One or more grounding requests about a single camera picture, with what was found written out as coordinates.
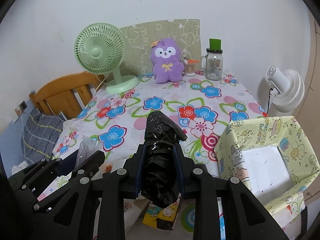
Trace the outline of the clear plastic package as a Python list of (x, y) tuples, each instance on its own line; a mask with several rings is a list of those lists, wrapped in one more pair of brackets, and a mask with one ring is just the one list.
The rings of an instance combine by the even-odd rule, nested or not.
[(78, 149), (76, 167), (81, 165), (87, 158), (100, 149), (100, 141), (97, 138), (83, 136)]

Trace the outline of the grey plaid pillow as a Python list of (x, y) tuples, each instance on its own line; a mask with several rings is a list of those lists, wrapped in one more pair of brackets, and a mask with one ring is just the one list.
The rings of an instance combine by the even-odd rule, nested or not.
[(32, 165), (42, 159), (50, 161), (53, 149), (62, 133), (65, 116), (46, 115), (34, 108), (28, 115), (21, 137), (21, 149), (25, 161)]

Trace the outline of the yellow cartoon book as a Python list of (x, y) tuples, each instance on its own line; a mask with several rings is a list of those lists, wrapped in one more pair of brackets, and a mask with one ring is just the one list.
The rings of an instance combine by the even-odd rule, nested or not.
[(181, 195), (164, 209), (149, 202), (142, 223), (154, 229), (172, 231), (179, 213), (180, 200)]

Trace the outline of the white standing fan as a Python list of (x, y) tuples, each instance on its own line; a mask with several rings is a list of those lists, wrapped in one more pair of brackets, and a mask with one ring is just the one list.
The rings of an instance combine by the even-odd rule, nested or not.
[(305, 83), (296, 70), (281, 70), (275, 65), (264, 69), (258, 86), (258, 101), (268, 116), (294, 116), (304, 95)]

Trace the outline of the green cup on jar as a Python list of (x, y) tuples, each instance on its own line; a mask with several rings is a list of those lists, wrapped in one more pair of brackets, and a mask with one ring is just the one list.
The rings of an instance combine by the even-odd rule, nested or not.
[(221, 50), (221, 40), (217, 38), (209, 39), (209, 49), (210, 50)]

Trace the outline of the toothpick jar orange lid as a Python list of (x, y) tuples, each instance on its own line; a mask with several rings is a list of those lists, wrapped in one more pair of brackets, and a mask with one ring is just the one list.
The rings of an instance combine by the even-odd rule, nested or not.
[(184, 64), (184, 74), (186, 76), (194, 76), (199, 66), (199, 61), (185, 57), (183, 59), (183, 64)]

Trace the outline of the wooden chair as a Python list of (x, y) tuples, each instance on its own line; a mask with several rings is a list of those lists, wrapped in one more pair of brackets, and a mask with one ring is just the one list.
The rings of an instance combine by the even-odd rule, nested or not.
[(46, 115), (63, 113), (67, 118), (76, 118), (93, 98), (90, 88), (98, 88), (103, 75), (88, 72), (71, 74), (50, 81), (38, 92), (31, 92), (29, 98), (34, 107)]

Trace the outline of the floral tablecloth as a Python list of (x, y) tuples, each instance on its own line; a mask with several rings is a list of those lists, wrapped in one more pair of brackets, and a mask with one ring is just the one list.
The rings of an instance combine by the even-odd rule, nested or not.
[(124, 239), (125, 199), (142, 195), (160, 209), (178, 198), (194, 199), (194, 239), (220, 239), (223, 211), (227, 239), (270, 239), (285, 233), (239, 180), (213, 177), (204, 165), (184, 156), (180, 142), (187, 136), (168, 116), (151, 112), (146, 120), (144, 142), (122, 168), (93, 180), (104, 162), (94, 152), (83, 163), (59, 168), (70, 174), (62, 188), (35, 205), (41, 219), (42, 239)]

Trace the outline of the yellow cartoon storage box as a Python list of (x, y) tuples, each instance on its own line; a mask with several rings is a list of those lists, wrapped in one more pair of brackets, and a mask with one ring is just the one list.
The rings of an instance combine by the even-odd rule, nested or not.
[(284, 228), (304, 210), (319, 162), (294, 116), (231, 121), (215, 146), (222, 179), (242, 181)]

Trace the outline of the green desk fan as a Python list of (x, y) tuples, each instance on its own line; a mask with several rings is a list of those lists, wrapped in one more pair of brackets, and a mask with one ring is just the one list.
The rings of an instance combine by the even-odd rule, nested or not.
[(123, 33), (108, 23), (87, 26), (74, 44), (75, 58), (85, 71), (95, 75), (113, 74), (113, 80), (106, 85), (106, 93), (112, 95), (131, 90), (139, 84), (138, 77), (120, 73), (125, 53)]

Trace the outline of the black plastic bag roll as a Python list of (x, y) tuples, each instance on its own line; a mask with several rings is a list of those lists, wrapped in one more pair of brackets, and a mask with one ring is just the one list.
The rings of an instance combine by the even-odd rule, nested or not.
[(154, 111), (147, 117), (140, 190), (161, 209), (178, 199), (174, 146), (186, 139), (182, 129), (161, 111)]

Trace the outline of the purple plush toy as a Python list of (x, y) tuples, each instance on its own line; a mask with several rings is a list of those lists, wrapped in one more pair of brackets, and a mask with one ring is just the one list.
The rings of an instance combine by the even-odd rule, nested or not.
[(181, 50), (173, 38), (155, 42), (152, 45), (150, 58), (156, 83), (182, 81), (184, 65), (181, 61)]

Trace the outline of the green cartoon paper board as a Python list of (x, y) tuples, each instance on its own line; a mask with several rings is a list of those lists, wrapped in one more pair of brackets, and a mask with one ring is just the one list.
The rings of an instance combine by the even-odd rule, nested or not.
[(152, 73), (152, 44), (164, 38), (175, 40), (181, 50), (181, 58), (200, 59), (199, 19), (146, 22), (123, 27), (121, 31), (126, 40), (126, 54), (120, 67), (121, 74), (139, 76)]

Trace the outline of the glass mason jar mug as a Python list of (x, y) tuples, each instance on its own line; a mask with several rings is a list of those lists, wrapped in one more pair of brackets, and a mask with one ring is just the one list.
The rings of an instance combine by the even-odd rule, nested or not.
[(223, 68), (222, 50), (207, 48), (206, 52), (206, 55), (200, 58), (200, 67), (208, 80), (220, 81)]

